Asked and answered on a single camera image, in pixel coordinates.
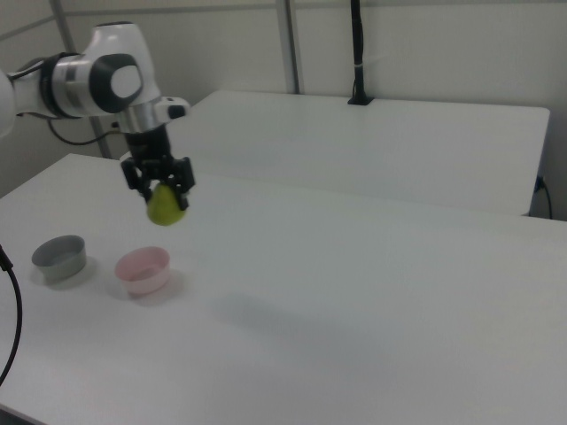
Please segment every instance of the pink bowl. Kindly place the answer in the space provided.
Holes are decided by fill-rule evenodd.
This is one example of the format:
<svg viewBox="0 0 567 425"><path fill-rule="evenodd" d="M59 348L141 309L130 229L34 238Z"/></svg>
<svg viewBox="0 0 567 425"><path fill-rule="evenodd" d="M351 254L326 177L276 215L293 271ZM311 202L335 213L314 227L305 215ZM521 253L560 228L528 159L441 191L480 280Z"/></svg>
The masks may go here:
<svg viewBox="0 0 567 425"><path fill-rule="evenodd" d="M122 257L114 274L130 294L148 294L169 279L169 254L157 246L140 248Z"/></svg>

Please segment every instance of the bowl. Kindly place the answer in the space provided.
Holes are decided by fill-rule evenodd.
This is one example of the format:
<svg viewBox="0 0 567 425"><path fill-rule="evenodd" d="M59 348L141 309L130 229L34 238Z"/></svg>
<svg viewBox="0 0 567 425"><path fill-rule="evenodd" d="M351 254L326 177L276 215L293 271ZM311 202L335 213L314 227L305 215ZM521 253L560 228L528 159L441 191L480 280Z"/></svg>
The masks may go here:
<svg viewBox="0 0 567 425"><path fill-rule="evenodd" d="M139 248L116 263L114 274L130 294L148 294L169 280L169 254L157 246Z"/></svg>
<svg viewBox="0 0 567 425"><path fill-rule="evenodd" d="M80 236L59 236L37 248L32 263L50 281L66 279L87 264L85 241Z"/></svg>

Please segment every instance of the black pole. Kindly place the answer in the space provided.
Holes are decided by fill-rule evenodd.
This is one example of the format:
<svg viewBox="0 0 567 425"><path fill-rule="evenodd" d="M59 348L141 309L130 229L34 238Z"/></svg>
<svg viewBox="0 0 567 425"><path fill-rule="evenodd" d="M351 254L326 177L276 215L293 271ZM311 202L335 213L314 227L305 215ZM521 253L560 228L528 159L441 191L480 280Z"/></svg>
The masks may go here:
<svg viewBox="0 0 567 425"><path fill-rule="evenodd" d="M362 64L364 33L360 0L351 0L351 16L353 20L354 93L348 104L367 105L372 102L373 97L367 97L364 92L364 66Z"/></svg>

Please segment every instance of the black cable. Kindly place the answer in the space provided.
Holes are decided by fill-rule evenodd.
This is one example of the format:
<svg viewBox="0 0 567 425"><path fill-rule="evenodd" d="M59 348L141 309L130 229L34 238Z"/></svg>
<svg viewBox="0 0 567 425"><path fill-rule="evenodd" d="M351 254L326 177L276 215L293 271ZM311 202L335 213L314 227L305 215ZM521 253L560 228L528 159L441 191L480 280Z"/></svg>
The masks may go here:
<svg viewBox="0 0 567 425"><path fill-rule="evenodd" d="M117 131L107 131L106 133L100 135L99 137L95 137L94 139L87 140L86 142L72 142L70 140L65 139L62 135L60 135L55 128L53 127L53 120L47 120L47 125L49 126L51 133L56 136L61 142L70 144L72 146L86 146L87 144L93 144L98 142L100 139L107 137L108 135L117 135L119 132Z"/></svg>
<svg viewBox="0 0 567 425"><path fill-rule="evenodd" d="M10 372L10 368L12 367L12 363L16 358L16 352L18 351L19 345L19 337L21 335L21 323L22 323L22 307L21 307L21 293L19 292L19 285L18 279L16 279L16 275L12 271L12 263L8 259L8 256L5 254L2 246L0 246L0 266L2 269L8 273L10 279L12 280L12 287L14 288L14 294L16 295L16 310L18 318L16 320L16 335L14 336L14 342L12 343L12 350L10 351L10 357L6 362L6 366L4 366L4 370L0 375L0 386L4 383L4 379Z"/></svg>
<svg viewBox="0 0 567 425"><path fill-rule="evenodd" d="M41 69L42 66L43 66L43 62L40 62L36 66L32 66L31 68L28 68L26 71L22 71L21 73L16 73L14 75L8 75L8 79L10 81L17 80L18 78L24 77L24 76L28 75L29 73L32 73L34 71L37 71L38 69Z"/></svg>
<svg viewBox="0 0 567 425"><path fill-rule="evenodd" d="M546 197L548 197L548 208L549 208L549 219L553 219L553 210L551 209L551 195L549 195L549 189L545 182L541 182L541 187L546 191Z"/></svg>

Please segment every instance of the white wall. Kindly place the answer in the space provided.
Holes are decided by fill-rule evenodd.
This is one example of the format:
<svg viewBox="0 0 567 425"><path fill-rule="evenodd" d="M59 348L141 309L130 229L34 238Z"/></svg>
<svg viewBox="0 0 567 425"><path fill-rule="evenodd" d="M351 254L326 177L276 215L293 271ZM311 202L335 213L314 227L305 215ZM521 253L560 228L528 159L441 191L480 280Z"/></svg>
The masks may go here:
<svg viewBox="0 0 567 425"><path fill-rule="evenodd" d="M306 94L350 95L350 9L339 3L344 7L297 1ZM362 8L362 19L373 96L550 109L540 171L555 216L567 220L567 4L372 6ZM532 212L547 217L543 193Z"/></svg>
<svg viewBox="0 0 567 425"><path fill-rule="evenodd" d="M50 17L51 9L47 1L2 3L0 69L12 72L32 58L64 50L57 25ZM58 124L60 132L73 140L85 140L93 136L86 122ZM47 124L42 120L17 118L12 133L0 140L0 197L70 152L99 156L96 145L81 148L67 146L49 133Z"/></svg>

